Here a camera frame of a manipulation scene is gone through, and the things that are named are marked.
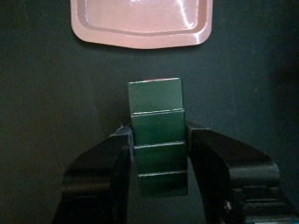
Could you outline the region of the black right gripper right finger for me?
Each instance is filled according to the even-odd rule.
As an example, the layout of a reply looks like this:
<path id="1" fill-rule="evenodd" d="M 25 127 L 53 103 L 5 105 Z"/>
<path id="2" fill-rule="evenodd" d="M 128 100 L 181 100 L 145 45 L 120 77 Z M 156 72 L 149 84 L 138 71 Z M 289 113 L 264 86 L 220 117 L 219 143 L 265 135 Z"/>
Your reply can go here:
<path id="1" fill-rule="evenodd" d="M 265 153 L 193 122 L 186 145 L 206 224 L 299 224 Z"/>

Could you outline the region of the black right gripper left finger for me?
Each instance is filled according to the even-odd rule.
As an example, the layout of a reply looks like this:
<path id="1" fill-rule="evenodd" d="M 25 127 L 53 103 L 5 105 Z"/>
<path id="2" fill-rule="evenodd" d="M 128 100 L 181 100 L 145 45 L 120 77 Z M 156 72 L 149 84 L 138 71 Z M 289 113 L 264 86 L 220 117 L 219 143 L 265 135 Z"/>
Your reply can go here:
<path id="1" fill-rule="evenodd" d="M 128 126 L 73 160 L 50 224 L 126 224 L 133 137 Z"/>

